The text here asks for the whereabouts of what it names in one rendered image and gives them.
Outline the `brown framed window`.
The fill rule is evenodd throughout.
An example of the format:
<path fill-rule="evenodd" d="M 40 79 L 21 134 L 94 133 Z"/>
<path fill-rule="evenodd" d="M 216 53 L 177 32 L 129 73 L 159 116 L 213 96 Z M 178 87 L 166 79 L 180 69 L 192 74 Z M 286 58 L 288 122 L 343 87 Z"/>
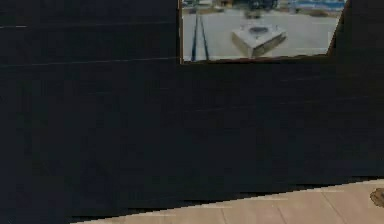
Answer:
<path fill-rule="evenodd" d="M 178 0 L 183 63 L 325 56 L 349 0 Z"/>

